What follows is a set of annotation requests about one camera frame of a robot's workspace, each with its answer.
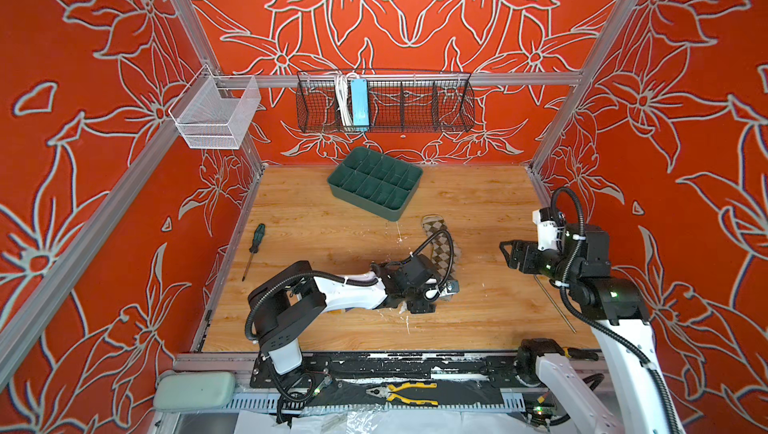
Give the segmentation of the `beige brown argyle sock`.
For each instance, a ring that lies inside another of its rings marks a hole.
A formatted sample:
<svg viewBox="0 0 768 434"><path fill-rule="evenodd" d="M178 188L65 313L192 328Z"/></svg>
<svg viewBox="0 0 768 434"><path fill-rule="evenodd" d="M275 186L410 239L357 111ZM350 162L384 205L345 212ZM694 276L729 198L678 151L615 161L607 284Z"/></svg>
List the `beige brown argyle sock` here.
<svg viewBox="0 0 768 434"><path fill-rule="evenodd" d="M428 214L422 217L421 225L425 233L430 236L439 230L448 230L445 219L438 214ZM441 277L447 277L456 279L457 262L461 254L461 250L458 247L453 248L453 264L451 268L448 268L450 260L450 242L445 234L440 234L432 242L431 245L431 261L437 267L438 273ZM442 298L440 300L449 301L453 298Z"/></svg>

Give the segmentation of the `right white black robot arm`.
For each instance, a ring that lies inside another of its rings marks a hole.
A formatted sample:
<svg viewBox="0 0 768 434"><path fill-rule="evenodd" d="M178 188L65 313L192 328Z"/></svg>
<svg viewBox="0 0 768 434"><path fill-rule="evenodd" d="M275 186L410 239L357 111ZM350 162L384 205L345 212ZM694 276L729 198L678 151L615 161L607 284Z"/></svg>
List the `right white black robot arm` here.
<svg viewBox="0 0 768 434"><path fill-rule="evenodd" d="M509 268L548 279L564 308L598 340L608 372L581 377L575 355L548 338L525 339L515 374L528 387L544 387L557 402L526 409L526 424L545 430L571 424L579 433L681 433L683 424L655 352L650 315L639 288L612 275L610 236L587 223L578 195L560 187L534 211L534 241L499 245ZM596 395L607 377L618 400L614 415Z"/></svg>

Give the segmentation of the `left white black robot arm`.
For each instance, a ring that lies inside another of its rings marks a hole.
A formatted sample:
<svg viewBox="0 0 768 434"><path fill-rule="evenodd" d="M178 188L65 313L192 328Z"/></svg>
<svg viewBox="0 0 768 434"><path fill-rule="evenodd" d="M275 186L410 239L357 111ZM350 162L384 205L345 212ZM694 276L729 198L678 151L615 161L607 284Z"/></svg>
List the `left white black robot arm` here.
<svg viewBox="0 0 768 434"><path fill-rule="evenodd" d="M363 274L337 275L296 261L249 293L245 337L277 374L291 373L303 364L299 337L321 314L400 307L432 313L451 294L454 260L453 238L442 227L406 258L373 263Z"/></svg>

